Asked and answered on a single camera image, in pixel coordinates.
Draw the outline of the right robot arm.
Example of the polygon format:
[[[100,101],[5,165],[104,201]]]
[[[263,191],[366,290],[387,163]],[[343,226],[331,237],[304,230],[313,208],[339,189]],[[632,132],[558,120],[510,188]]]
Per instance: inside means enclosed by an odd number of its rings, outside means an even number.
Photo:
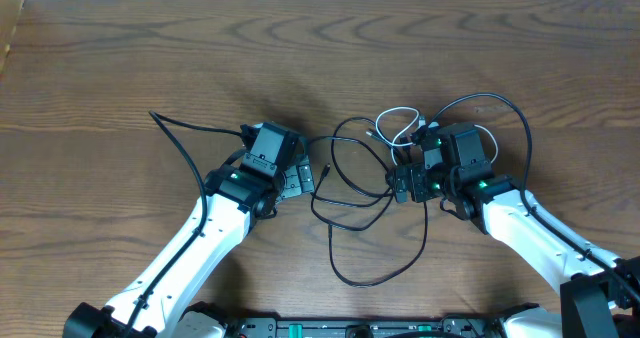
[[[486,323],[485,336],[638,336],[638,259],[589,242],[512,177],[495,175],[483,130],[471,123],[420,127],[411,142],[421,160],[392,168],[386,181],[399,203],[452,203],[451,215],[511,248],[560,296],[560,313],[516,307]]]

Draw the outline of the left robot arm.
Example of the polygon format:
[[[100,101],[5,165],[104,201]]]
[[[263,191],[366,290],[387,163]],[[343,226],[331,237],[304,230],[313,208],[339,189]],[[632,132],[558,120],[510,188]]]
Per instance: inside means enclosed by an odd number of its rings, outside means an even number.
[[[274,123],[244,125],[243,148],[199,180],[189,218],[152,263],[104,307],[80,304],[66,337],[168,337],[224,257],[285,199],[312,191],[308,142]]]

